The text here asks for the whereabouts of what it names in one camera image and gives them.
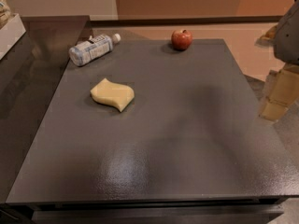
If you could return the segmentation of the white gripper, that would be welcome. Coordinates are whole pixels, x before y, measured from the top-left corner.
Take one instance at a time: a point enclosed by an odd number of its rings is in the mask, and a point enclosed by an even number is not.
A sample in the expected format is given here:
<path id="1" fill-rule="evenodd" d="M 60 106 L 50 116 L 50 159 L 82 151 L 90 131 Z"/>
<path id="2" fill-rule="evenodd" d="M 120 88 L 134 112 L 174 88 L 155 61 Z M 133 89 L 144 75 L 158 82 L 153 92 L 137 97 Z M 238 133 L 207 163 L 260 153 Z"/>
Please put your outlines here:
<path id="1" fill-rule="evenodd" d="M 263 86 L 259 116 L 277 121 L 299 98 L 299 0 L 279 20 L 261 35 L 257 43 L 271 46 L 275 57 L 286 63 L 278 72 L 271 70 Z"/>

